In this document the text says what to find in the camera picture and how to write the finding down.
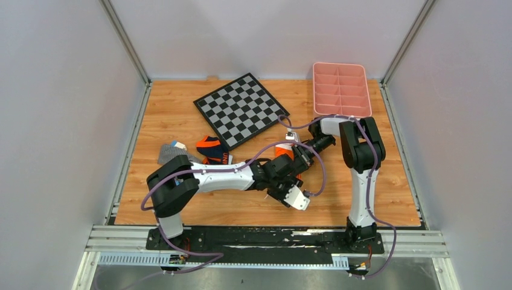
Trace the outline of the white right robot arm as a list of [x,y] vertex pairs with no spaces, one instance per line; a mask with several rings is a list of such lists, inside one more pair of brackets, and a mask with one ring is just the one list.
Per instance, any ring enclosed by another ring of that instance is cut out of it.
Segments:
[[295,175],[305,172],[320,152],[341,139],[342,157],[351,173],[351,208],[347,217],[344,245],[360,252],[377,239],[373,213],[376,179],[386,150],[373,117],[342,115],[317,117],[309,123],[311,140],[292,146]]

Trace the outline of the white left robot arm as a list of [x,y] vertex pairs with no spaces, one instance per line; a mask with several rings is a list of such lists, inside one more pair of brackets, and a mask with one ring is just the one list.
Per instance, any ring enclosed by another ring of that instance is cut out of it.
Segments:
[[288,155],[230,165],[200,164],[178,155],[149,175],[146,182],[150,208],[162,230],[161,240],[171,250],[185,242],[181,211],[197,193],[257,190],[297,210],[305,210],[310,203],[300,189],[302,181],[295,176],[293,159]]

